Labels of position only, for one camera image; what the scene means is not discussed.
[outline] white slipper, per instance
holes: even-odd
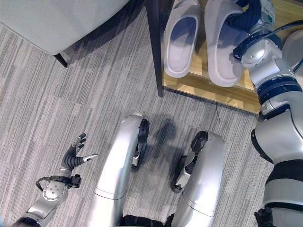
[[[222,87],[232,87],[243,75],[244,67],[233,58],[232,51],[247,37],[247,32],[224,24],[230,14],[242,12],[232,0],[209,0],[205,7],[208,75]]]
[[[200,15],[197,0],[175,0],[164,31],[164,70],[171,77],[180,78],[189,71]]]

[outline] black cable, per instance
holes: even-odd
[[[256,42],[260,41],[261,39],[267,38],[267,37],[269,37],[269,36],[271,36],[271,35],[279,32],[279,31],[282,31],[284,29],[287,29],[287,28],[290,28],[290,27],[294,27],[294,26],[298,26],[298,25],[303,25],[303,20],[296,20],[296,21],[290,22],[290,23],[288,23],[286,25],[283,25],[283,26],[277,28],[276,30],[274,30],[274,31],[272,31],[272,32],[270,32],[270,33],[268,33],[268,34],[260,37],[259,39],[253,40],[248,45],[251,46],[251,45],[255,44]]]
[[[298,71],[298,69],[300,68],[300,66],[302,65],[302,63],[303,63],[303,58],[301,59],[301,61],[299,61],[299,63],[295,66],[295,68],[294,68],[294,73],[296,73],[297,71]]]
[[[298,26],[298,25],[303,25],[303,20],[296,20],[296,21],[293,21],[293,22],[288,23],[286,25],[283,25],[283,26],[277,28],[276,30],[274,30],[274,31],[272,31],[272,32],[270,32],[266,35],[261,35],[259,38],[254,39],[250,42],[248,42],[249,38],[247,38],[233,50],[233,56],[236,59],[241,60],[242,55],[248,50],[248,48],[251,47],[253,44],[259,42],[261,39],[267,38],[267,37],[279,32],[279,31],[282,31],[284,29],[294,27],[294,26]]]

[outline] black sofa leg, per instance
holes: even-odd
[[[56,54],[54,57],[63,65],[65,68],[67,68],[67,63],[64,60],[64,58],[61,56],[61,54]]]

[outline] striped carpet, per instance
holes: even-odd
[[[214,227],[255,227],[272,166],[254,150],[257,118],[201,98],[157,96],[143,1],[117,15],[62,54],[69,67],[0,27],[0,218],[10,226],[39,197],[35,181],[50,176],[76,136],[82,155],[99,158],[82,176],[48,226],[84,227],[90,198],[121,120],[140,112],[151,123],[146,155],[132,173],[124,214],[165,222],[179,194],[169,183],[178,159],[199,130],[226,141],[222,191]]]

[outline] shoe rack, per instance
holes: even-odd
[[[163,90],[166,87],[177,90],[181,93],[191,94],[193,96],[202,97],[252,113],[258,113],[260,104],[251,84],[247,70],[244,71],[240,81],[233,87],[219,87],[212,84],[209,80],[204,26],[204,11],[206,2],[206,0],[200,0],[202,10],[201,24],[191,69],[185,77],[177,79],[166,75],[164,72],[162,60],[163,52],[161,51],[163,50],[163,31],[165,28],[165,21],[169,16],[169,6],[171,6],[171,1],[147,0],[146,10],[150,27],[151,46],[153,51],[158,95],[163,96]],[[276,10],[276,28],[294,20],[303,19],[302,1],[272,0],[272,3],[274,4]],[[277,34],[282,41],[285,41],[292,32],[298,29],[303,29],[303,26],[283,30]]]

